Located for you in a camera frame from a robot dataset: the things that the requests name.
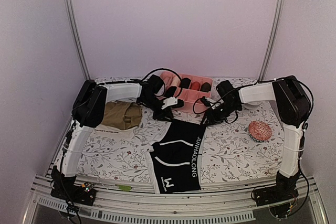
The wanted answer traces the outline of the black underwear white trim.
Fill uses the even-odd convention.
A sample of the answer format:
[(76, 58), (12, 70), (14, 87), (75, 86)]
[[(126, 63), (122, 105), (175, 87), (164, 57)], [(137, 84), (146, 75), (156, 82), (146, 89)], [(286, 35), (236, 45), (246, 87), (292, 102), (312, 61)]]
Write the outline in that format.
[(182, 193), (201, 189), (200, 173), (206, 126), (173, 120), (152, 141), (146, 161), (156, 194)]

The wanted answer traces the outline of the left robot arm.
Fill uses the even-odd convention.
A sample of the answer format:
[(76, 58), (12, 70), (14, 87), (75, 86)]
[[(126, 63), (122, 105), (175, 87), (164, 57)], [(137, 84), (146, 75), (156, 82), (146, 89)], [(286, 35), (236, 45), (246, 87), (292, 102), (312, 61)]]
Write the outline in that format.
[(53, 166), (51, 177), (59, 182), (57, 190), (67, 200), (73, 200), (78, 195), (78, 188), (72, 182), (76, 179), (77, 165), (89, 135), (103, 121), (105, 105), (108, 102), (135, 99), (153, 111), (153, 118), (159, 121), (173, 119), (172, 108), (184, 105), (179, 98), (181, 91), (172, 97), (159, 95), (164, 82), (154, 74), (148, 73), (142, 79), (105, 81), (97, 83), (86, 80), (71, 110), (71, 126), (62, 146), (61, 159)]

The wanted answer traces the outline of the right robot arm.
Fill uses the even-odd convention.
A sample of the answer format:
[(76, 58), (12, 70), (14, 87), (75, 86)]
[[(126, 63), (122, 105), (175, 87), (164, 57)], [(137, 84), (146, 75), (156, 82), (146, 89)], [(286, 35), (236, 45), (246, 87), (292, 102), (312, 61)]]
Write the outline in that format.
[(202, 125), (210, 126), (226, 122), (231, 113), (238, 113), (244, 104), (274, 101), (284, 131), (284, 149), (276, 185), (271, 196), (284, 200), (296, 187), (301, 176), (300, 160), (304, 151), (305, 131), (313, 110), (313, 94), (295, 76), (261, 81), (235, 88), (226, 80), (217, 86), (219, 99), (198, 99), (207, 108), (203, 111)]

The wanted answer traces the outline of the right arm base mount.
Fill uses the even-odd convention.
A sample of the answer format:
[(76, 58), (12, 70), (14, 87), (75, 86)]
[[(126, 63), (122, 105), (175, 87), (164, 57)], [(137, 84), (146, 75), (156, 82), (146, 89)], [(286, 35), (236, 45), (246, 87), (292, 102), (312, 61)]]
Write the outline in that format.
[(297, 178), (276, 178), (274, 186), (258, 186), (251, 192), (251, 199), (257, 206), (272, 205), (269, 207), (271, 215), (277, 219), (289, 217), (299, 193), (296, 188)]

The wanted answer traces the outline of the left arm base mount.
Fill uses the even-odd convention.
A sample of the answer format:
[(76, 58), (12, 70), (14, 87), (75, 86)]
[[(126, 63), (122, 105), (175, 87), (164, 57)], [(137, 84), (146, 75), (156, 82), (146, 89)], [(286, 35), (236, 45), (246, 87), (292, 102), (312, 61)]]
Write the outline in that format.
[(94, 189), (94, 183), (85, 182), (81, 185), (75, 185), (76, 176), (64, 177), (60, 174), (53, 174), (51, 177), (54, 182), (51, 196), (70, 203), (93, 206), (97, 193)]

